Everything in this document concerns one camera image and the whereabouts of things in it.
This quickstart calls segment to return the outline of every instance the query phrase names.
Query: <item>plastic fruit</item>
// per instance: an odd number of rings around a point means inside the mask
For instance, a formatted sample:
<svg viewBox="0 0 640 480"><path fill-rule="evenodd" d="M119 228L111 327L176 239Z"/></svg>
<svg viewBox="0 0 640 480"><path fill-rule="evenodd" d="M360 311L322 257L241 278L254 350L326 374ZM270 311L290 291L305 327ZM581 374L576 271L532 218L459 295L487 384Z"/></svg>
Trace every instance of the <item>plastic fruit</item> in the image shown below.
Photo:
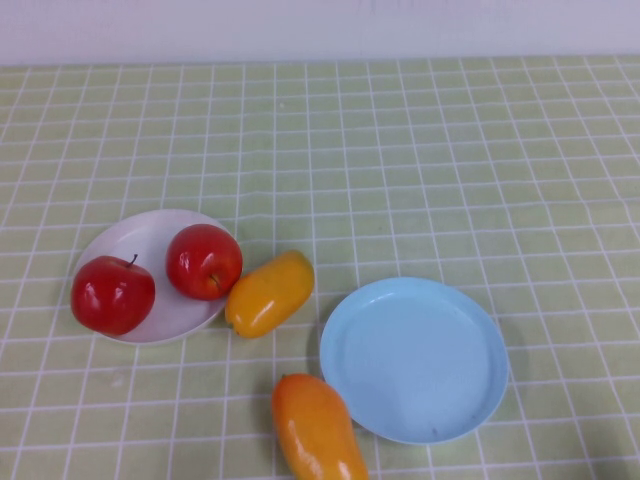
<svg viewBox="0 0 640 480"><path fill-rule="evenodd" d="M271 399L276 435L297 480L369 478L347 407L327 383L306 373L283 377Z"/></svg>
<svg viewBox="0 0 640 480"><path fill-rule="evenodd" d="M225 318L241 337L256 338L304 305L315 282L311 263L289 250L240 278L229 292Z"/></svg>
<svg viewBox="0 0 640 480"><path fill-rule="evenodd" d="M178 232L165 262L174 288L196 300L225 296L242 274L242 251L236 240L226 230L205 223Z"/></svg>
<svg viewBox="0 0 640 480"><path fill-rule="evenodd" d="M149 315L155 282L143 267L110 255L83 265L71 286L71 312L78 322L106 335L123 335Z"/></svg>

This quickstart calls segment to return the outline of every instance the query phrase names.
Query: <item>light blue plastic plate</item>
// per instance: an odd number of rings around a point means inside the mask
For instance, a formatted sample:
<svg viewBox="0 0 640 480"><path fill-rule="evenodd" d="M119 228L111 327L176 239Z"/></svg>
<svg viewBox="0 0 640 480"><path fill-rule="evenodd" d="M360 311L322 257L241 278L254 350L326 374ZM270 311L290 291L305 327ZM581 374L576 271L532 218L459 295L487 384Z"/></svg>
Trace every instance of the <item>light blue plastic plate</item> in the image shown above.
<svg viewBox="0 0 640 480"><path fill-rule="evenodd" d="M333 311L320 365L351 417L386 439L430 444L465 435L502 402L509 362L487 313L420 278L362 287Z"/></svg>

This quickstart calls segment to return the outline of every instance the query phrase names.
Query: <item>apple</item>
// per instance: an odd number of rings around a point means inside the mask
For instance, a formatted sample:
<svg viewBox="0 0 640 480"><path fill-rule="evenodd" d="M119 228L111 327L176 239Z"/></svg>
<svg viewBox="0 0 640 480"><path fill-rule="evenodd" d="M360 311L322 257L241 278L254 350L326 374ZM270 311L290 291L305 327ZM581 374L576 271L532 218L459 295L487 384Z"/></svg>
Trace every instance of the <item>apple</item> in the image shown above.
<svg viewBox="0 0 640 480"><path fill-rule="evenodd" d="M206 223L180 230L165 260L171 284L196 300L225 296L242 274L242 251L236 240L223 228Z"/></svg>
<svg viewBox="0 0 640 480"><path fill-rule="evenodd" d="M71 286L71 312L85 327L106 335L130 332L149 315L156 296L151 274L127 261L102 255L83 265Z"/></svg>

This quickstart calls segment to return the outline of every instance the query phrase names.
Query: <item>white wall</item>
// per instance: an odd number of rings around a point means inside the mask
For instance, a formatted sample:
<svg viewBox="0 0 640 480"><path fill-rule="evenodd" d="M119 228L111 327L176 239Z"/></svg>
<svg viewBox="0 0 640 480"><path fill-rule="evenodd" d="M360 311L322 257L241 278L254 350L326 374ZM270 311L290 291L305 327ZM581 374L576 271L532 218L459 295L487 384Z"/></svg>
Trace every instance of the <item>white wall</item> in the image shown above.
<svg viewBox="0 0 640 480"><path fill-rule="evenodd" d="M0 0L0 64L640 53L640 0Z"/></svg>

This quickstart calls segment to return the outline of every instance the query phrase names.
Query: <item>plate rim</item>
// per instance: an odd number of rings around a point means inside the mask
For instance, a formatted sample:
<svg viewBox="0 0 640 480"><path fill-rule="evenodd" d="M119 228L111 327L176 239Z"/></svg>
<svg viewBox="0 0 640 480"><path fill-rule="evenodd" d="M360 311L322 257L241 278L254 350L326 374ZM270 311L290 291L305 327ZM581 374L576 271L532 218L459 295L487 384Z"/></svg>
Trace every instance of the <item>plate rim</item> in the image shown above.
<svg viewBox="0 0 640 480"><path fill-rule="evenodd" d="M82 253L80 254L80 256L78 257L78 259L75 261L73 268L71 269L71 272L69 273L69 282L70 284L73 283L73 279L76 276L76 274L78 273L78 271L80 270L80 268L82 268L83 265L85 265L87 262L89 262L90 260L92 260L93 258L95 258L95 256L91 255L89 252L91 251L91 249L95 249L97 248L96 245L101 243L101 242L105 242L105 238L109 237L110 235L113 235L114 230L118 230L118 229L125 229L125 227L127 227L129 224L131 224L132 226L135 225L138 221L140 220L144 220L146 218L154 218L154 217L158 217L158 218L162 218L164 216L169 216L169 215L175 215L175 216L180 216L180 215L184 215L185 217L190 217L191 219L188 220L185 223L185 226L189 226L189 225L193 225L195 223L209 223L211 225L214 225L216 227L219 227L221 229L223 229L224 231L226 231L227 233L229 233L231 235L231 232L229 231L228 228L226 228L222 223L220 223L218 220L216 220L213 217L210 217L202 212L198 212L196 210L188 210L188 209L182 209L182 208L158 208L158 209L154 209L154 210L147 210L144 212L140 212L140 213L136 213L133 215L130 215L128 217L125 217L115 223L112 223L111 225L109 225L107 228L105 228L104 230L102 230L100 233L98 233L98 235L96 235L82 250ZM217 311L208 319L206 319L205 321L203 321L201 324L195 326L194 328L187 330L186 332L183 332L179 335L175 335L172 337L168 337L162 340L152 340L152 341L148 341L148 342L139 342L139 341L130 341L130 340L124 340L121 337L122 336L110 336L107 334L104 334L102 332L98 332L95 330L91 330L88 329L91 334L93 335L98 335L102 338L105 338L111 342L115 342L115 343L119 343L121 345L128 345L128 346L132 346L132 347L153 347L153 346L158 346L158 345L165 345L167 343L171 343L171 342L175 342L178 341L180 339L183 339L185 337L188 337L194 333L196 333L197 331L203 329L204 327L206 327L207 325L209 325L213 320L215 320L220 313L224 310L224 307L226 305L226 297L223 299L223 301L220 303L220 307L217 309Z"/></svg>
<svg viewBox="0 0 640 480"><path fill-rule="evenodd" d="M498 355L500 360L499 362L493 362L494 364L500 366L499 369L497 369L495 366L491 368L492 372L500 373L500 378L498 378L498 380L500 380L500 383L498 384L497 387L492 389L499 392L499 394L496 397L495 404L492 405L491 409L488 410L486 414L482 415L480 418L477 418L475 422L470 423L472 427L463 429L461 430L460 433L457 433L453 436L442 438L442 439L420 440L420 441L407 440L407 439L397 438L395 436L389 436L389 435L383 434L380 431L378 431L375 427L371 425L367 425L366 423L362 423L361 418L358 416L357 413L354 414L354 412L350 411L349 414L351 416L351 419L354 422L356 422L358 425L360 425L362 428L364 428L365 430L381 438L390 440L392 442L407 444L407 445L436 445L436 444L448 443L453 440L459 439L463 436L466 436L472 433L473 431L477 430L482 424L484 424L489 418L491 418L491 416L497 411L497 409L503 403L504 398L506 396L506 392L509 386L509 375L510 375L510 369L511 369L507 346L498 324L496 323L494 318L482 306L480 306L475 300L473 300L471 297L461 292L457 288L442 282L428 279L428 278L422 278L422 277L416 277L416 276L397 276L397 277L389 277L381 280L376 280L354 290L338 303L338 305L331 311L327 321L323 325L322 334L320 337L320 345L319 345L320 370L322 372L322 376L324 377L325 381L332 388L334 388L338 392L338 394L340 394L340 390L332 382L332 379L335 378L335 375L333 375L331 372L335 372L336 369L335 368L330 369L327 366L328 351L331 348L328 346L328 343L327 343L330 338L329 335L331 334L331 329L328 329L327 327L329 327L331 322L338 321L337 319L340 318L342 310L345 308L348 308L348 304L353 301L354 295L365 295L368 291L372 291L374 289L380 289L380 287L384 287L384 289L391 290L391 288L388 288L387 285L393 286L394 284L407 282L407 281L420 283L422 284L421 288L430 289L430 288L436 287L438 289L441 289L447 292L447 294L452 294L455 297L458 297L458 299L464 300L469 305L472 305L475 308L477 308L479 312L482 312L481 316L485 317L485 320L488 320L488 322L483 322L483 325L484 323L486 323L486 327L488 327L489 333L491 335L494 335L497 341L495 342L495 345L489 345L486 340L483 343L485 343L485 345L490 346L491 350ZM451 299L449 299L447 303L455 304L457 302L455 301L452 302Z"/></svg>

